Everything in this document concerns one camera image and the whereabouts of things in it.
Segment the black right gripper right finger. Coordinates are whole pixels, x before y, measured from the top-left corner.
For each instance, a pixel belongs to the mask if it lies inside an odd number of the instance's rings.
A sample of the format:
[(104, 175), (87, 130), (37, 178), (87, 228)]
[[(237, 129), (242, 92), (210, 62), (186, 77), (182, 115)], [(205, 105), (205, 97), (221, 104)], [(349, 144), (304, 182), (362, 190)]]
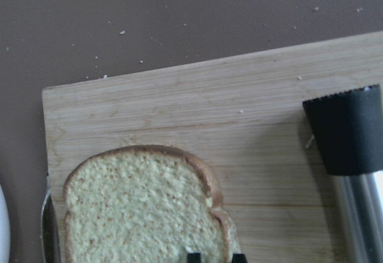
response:
[(243, 253), (234, 253), (232, 255), (232, 263), (247, 263), (247, 257)]

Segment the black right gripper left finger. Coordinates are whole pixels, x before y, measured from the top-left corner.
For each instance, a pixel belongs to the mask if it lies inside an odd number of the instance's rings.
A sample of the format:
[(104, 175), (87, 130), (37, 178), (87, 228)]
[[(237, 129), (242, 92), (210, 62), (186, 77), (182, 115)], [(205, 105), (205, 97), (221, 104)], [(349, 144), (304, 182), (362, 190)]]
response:
[(187, 263), (201, 263), (201, 253), (188, 253), (187, 254)]

